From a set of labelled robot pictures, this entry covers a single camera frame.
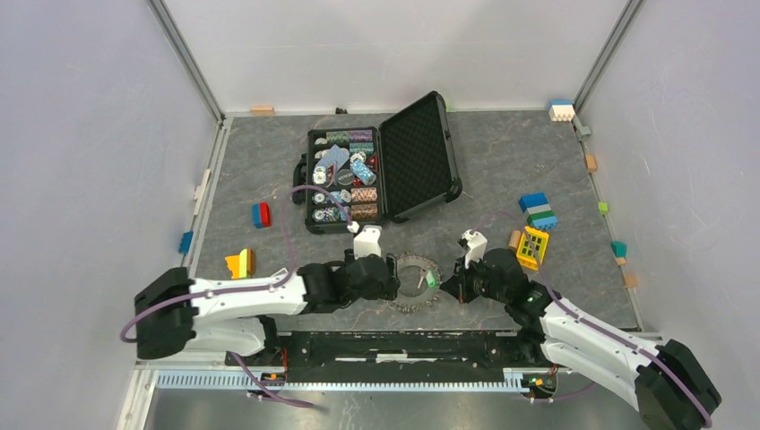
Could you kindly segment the green key tag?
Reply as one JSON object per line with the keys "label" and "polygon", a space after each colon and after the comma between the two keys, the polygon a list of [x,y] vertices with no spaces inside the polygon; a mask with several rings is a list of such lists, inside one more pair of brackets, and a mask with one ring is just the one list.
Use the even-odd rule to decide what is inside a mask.
{"label": "green key tag", "polygon": [[434,268],[421,269],[419,271],[418,290],[438,289],[439,275]]}

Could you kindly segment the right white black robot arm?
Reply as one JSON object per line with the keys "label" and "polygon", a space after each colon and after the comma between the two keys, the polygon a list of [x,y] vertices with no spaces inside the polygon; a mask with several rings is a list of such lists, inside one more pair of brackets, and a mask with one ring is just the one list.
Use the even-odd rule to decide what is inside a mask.
{"label": "right white black robot arm", "polygon": [[460,258],[441,289],[469,303],[487,298],[505,307],[522,329],[520,359],[546,360],[577,372],[616,394],[651,429],[706,429],[722,397],[689,347],[626,333],[587,314],[556,291],[532,280],[511,249]]}

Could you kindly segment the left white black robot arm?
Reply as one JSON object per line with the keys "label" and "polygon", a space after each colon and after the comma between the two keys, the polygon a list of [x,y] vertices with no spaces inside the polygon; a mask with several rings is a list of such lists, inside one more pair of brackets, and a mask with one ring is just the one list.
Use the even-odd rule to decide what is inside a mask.
{"label": "left white black robot arm", "polygon": [[342,262],[309,263],[268,278],[193,279],[187,268],[162,273],[134,298],[124,332],[141,360],[183,350],[235,352],[270,365],[281,355],[272,315],[331,314],[363,300],[398,295],[397,258],[347,254]]}

